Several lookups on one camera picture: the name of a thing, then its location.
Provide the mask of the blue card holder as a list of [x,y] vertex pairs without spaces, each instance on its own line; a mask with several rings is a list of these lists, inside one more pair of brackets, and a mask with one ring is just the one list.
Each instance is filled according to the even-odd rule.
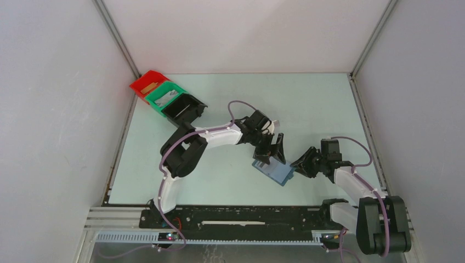
[[270,163],[266,164],[255,160],[252,163],[252,167],[256,168],[259,172],[266,175],[280,186],[285,186],[285,184],[293,178],[295,169],[290,166],[289,162],[282,164],[275,158],[270,158],[269,161]]

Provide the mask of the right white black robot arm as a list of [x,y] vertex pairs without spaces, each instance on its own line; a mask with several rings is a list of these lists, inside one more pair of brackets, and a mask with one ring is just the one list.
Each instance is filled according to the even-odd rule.
[[326,208],[319,214],[321,226],[333,229],[339,224],[355,232],[366,255],[409,252],[412,239],[404,200],[375,188],[358,173],[356,164],[343,160],[339,139],[322,139],[320,148],[310,147],[291,164],[308,178],[323,174],[355,202],[326,200]]

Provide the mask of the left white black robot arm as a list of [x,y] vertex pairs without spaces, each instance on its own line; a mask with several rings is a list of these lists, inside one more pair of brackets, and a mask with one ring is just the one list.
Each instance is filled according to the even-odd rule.
[[286,164],[283,133],[275,133],[275,123],[256,110],[251,116],[233,118],[229,123],[210,128],[196,128],[183,123],[172,134],[160,151],[158,166],[163,177],[154,204],[152,221],[167,228],[173,221],[180,181],[196,168],[204,152],[225,145],[250,144],[254,146],[253,159],[270,164]]

